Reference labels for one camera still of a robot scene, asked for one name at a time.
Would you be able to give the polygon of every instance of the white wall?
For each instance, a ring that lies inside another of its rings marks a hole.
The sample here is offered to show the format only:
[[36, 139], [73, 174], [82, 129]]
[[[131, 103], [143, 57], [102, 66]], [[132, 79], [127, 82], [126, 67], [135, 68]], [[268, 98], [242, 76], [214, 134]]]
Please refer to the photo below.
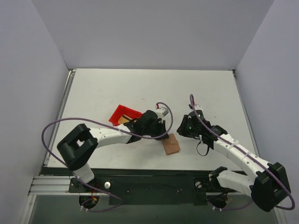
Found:
[[273, 0], [32, 0], [69, 68], [235, 69]]
[[19, 222], [67, 67], [30, 0], [0, 3], [0, 223]]
[[[236, 78], [260, 155], [285, 166], [299, 203], [299, 1], [274, 1]], [[298, 207], [285, 212], [288, 224], [298, 223]]]

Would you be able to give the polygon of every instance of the white knob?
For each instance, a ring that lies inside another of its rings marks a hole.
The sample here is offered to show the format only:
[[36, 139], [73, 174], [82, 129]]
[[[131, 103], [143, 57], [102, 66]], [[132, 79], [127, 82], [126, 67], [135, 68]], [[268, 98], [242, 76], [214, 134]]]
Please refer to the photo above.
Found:
[[197, 188], [201, 188], [201, 187], [202, 187], [201, 182], [200, 182], [200, 181], [197, 181], [197, 182], [195, 183], [195, 186], [196, 186]]
[[106, 183], [104, 184], [104, 187], [105, 187], [106, 189], [109, 189], [110, 186], [111, 186], [111, 183], [110, 183], [110, 182], [106, 182]]

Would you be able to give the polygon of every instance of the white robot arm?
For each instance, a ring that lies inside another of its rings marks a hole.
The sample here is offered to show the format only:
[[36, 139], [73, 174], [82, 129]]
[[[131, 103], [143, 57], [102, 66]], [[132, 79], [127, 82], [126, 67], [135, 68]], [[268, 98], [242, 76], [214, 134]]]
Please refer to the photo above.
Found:
[[87, 128], [85, 124], [76, 126], [57, 145], [69, 170], [83, 182], [94, 179], [87, 161], [96, 148], [112, 144], [128, 144], [139, 141], [138, 136], [149, 135], [156, 140], [167, 139], [163, 117], [169, 113], [166, 107], [154, 111], [147, 110], [139, 119], [111, 128]]
[[271, 164], [259, 158], [234, 140], [225, 129], [218, 125], [212, 126], [205, 119], [199, 105], [193, 104], [189, 107], [193, 111], [184, 115], [177, 132], [185, 137], [200, 139], [208, 149], [223, 154], [247, 174], [242, 175], [219, 167], [209, 175], [210, 184], [216, 191], [233, 189], [242, 192], [250, 196], [264, 211], [270, 211], [288, 196], [285, 189], [269, 175], [269, 172], [273, 173], [290, 192], [286, 171], [281, 164]]

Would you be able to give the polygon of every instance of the purple cable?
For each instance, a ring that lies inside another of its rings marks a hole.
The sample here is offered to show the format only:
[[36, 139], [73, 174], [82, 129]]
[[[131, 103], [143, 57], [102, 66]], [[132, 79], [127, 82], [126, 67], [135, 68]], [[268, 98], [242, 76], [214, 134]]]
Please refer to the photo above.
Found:
[[[165, 133], [163, 133], [163, 134], [161, 134], [161, 135], [159, 135], [159, 136], [156, 136], [156, 137], [146, 137], [146, 136], [142, 136], [142, 135], [134, 134], [134, 133], [131, 133], [131, 132], [127, 132], [127, 131], [124, 131], [124, 130], [120, 130], [120, 129], [116, 128], [116, 127], [109, 126], [109, 125], [105, 125], [105, 124], [102, 124], [102, 123], [100, 123], [100, 122], [97, 122], [97, 121], [94, 121], [94, 120], [90, 120], [90, 119], [86, 119], [86, 118], [62, 118], [62, 119], [58, 119], [58, 120], [56, 120], [56, 121], [53, 121], [53, 122], [47, 124], [47, 126], [43, 129], [43, 131], [42, 131], [42, 144], [43, 144], [44, 148], [48, 151], [48, 153], [49, 153], [50, 155], [52, 155], [55, 159], [57, 159], [59, 162], [61, 162], [63, 165], [65, 165], [65, 166], [67, 167], [66, 163], [65, 163], [63, 160], [59, 159], [58, 156], [56, 156], [54, 153], [51, 152], [51, 150], [48, 148], [48, 146], [47, 146], [47, 144], [46, 144], [46, 142], [45, 142], [45, 139], [44, 139], [44, 134], [45, 134], [45, 131], [48, 129], [48, 127], [50, 127], [51, 125], [53, 125], [53, 124], [55, 124], [55, 123], [61, 122], [61, 121], [66, 121], [66, 120], [82, 120], [82, 121], [91, 122], [91, 123], [94, 123], [94, 124], [97, 124], [97, 125], [100, 125], [100, 126], [104, 126], [104, 127], [107, 127], [107, 128], [113, 129], [113, 130], [116, 130], [116, 131], [121, 131], [121, 132], [123, 132], [123, 133], [127, 133], [127, 134], [130, 134], [130, 135], [133, 135], [133, 136], [136, 136], [136, 137], [139, 137], [139, 138], [143, 138], [143, 139], [159, 139], [159, 138], [163, 137], [164, 135], [166, 135], [166, 134], [171, 130], [172, 125], [173, 125], [173, 114], [172, 114], [172, 111], [171, 111], [170, 107], [169, 107], [167, 104], [162, 103], [162, 102], [158, 102], [158, 103], [156, 103], [157, 106], [158, 106], [159, 104], [164, 105], [164, 106], [169, 110], [169, 113], [170, 113], [170, 116], [171, 116], [171, 123], [170, 123], [170, 125], [169, 125], [169, 128], [167, 129], [167, 131], [166, 131]], [[111, 193], [109, 193], [109, 192], [103, 191], [103, 190], [101, 190], [101, 189], [95, 188], [95, 187], [89, 185], [88, 183], [85, 183], [85, 182], [83, 182], [82, 180], [80, 180], [74, 173], [73, 173], [73, 175], [74, 175], [74, 177], [75, 177], [78, 181], [80, 181], [80, 182], [81, 182], [82, 184], [84, 184], [85, 186], [87, 186], [87, 187], [89, 187], [89, 188], [92, 188], [92, 189], [94, 189], [94, 190], [96, 190], [96, 191], [98, 191], [98, 192], [107, 194], [107, 195], [109, 195], [109, 196], [111, 196], [111, 197], [114, 197], [114, 198], [116, 198], [116, 199], [118, 199], [118, 200], [121, 201], [119, 204], [114, 205], [114, 206], [109, 207], [109, 208], [106, 208], [106, 209], [101, 209], [101, 210], [88, 210], [88, 211], [91, 211], [91, 212], [108, 211], [108, 210], [115, 209], [115, 208], [117, 208], [117, 207], [119, 207], [119, 206], [122, 205], [123, 200], [122, 200], [120, 197], [118, 197], [118, 196], [116, 196], [116, 195], [113, 195], [113, 194], [111, 194]]]
[[[223, 142], [228, 143], [229, 145], [232, 145], [232, 143], [230, 141], [227, 141], [226, 139], [220, 137], [218, 134], [216, 134], [215, 132], [213, 132], [198, 116], [195, 107], [194, 107], [194, 97], [193, 94], [190, 94], [190, 103], [192, 106], [192, 109], [194, 110], [194, 113], [196, 115], [196, 117], [198, 118], [198, 120], [200, 121], [200, 123], [210, 132], [212, 133], [214, 136], [216, 136], [218, 139], [222, 140]], [[243, 153], [244, 155], [247, 155], [248, 158], [250, 158], [253, 162], [255, 162], [257, 165], [259, 165], [261, 168], [263, 168], [278, 184], [279, 186], [286, 192], [286, 194], [289, 196], [291, 202], [292, 202], [292, 206], [289, 208], [286, 207], [282, 207], [282, 206], [276, 206], [276, 208], [279, 209], [283, 209], [283, 210], [293, 210], [295, 208], [295, 200], [292, 197], [291, 193], [288, 191], [288, 189], [283, 185], [283, 183], [271, 172], [269, 171], [263, 164], [261, 164], [259, 161], [257, 161], [255, 158], [253, 158], [252, 156], [248, 155], [243, 149], [241, 149], [240, 147], [234, 145], [234, 147], [236, 149], [238, 149], [241, 153]]]

